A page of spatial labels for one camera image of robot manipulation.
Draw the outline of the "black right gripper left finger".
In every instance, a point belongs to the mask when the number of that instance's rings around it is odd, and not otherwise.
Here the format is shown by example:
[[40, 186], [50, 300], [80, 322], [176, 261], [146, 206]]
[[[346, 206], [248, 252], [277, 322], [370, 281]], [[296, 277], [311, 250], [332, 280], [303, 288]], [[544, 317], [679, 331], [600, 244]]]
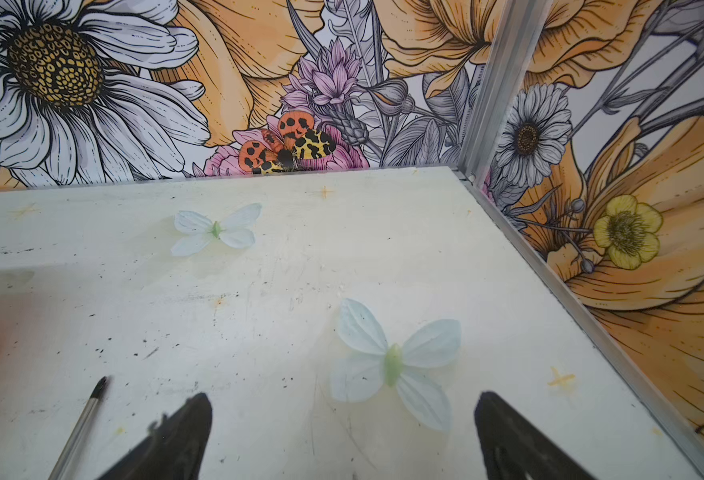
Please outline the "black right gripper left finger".
[[147, 437], [100, 479], [198, 479], [211, 427], [211, 403], [198, 393], [152, 423]]

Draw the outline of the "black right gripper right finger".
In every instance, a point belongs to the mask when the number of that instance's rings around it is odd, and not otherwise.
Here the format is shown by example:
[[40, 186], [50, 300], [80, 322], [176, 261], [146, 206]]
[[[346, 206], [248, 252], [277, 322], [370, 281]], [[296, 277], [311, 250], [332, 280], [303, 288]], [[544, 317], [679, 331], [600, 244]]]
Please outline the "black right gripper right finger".
[[481, 393], [474, 422], [489, 479], [594, 479], [493, 391]]

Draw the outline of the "screwdriver with orange-black handle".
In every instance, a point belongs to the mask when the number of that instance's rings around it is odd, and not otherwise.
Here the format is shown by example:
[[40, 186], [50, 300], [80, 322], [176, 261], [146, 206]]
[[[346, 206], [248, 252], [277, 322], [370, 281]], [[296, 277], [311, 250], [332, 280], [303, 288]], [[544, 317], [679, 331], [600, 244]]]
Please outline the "screwdriver with orange-black handle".
[[86, 428], [96, 413], [97, 407], [105, 394], [109, 381], [110, 377], [104, 376], [94, 386], [83, 410], [81, 411], [80, 416], [78, 417], [77, 422], [73, 427], [72, 432], [67, 439], [67, 442], [65, 443], [53, 469], [51, 470], [51, 473], [48, 476], [48, 480], [61, 480], [64, 478], [66, 471], [75, 456], [79, 443], [86, 435]]

